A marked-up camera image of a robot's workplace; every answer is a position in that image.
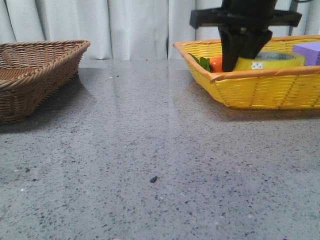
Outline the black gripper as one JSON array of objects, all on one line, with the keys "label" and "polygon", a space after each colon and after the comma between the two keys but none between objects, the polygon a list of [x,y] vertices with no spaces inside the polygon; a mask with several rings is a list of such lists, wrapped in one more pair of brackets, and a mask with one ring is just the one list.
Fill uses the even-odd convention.
[{"label": "black gripper", "polygon": [[[302,14],[292,10],[276,9],[276,0],[224,0],[220,7],[194,9],[190,13],[189,24],[199,27],[232,26],[239,28],[267,29],[269,26],[297,27]],[[233,34],[229,30],[219,30],[222,48],[222,71],[231,72],[239,56],[255,59],[273,32],[249,31]]]}]

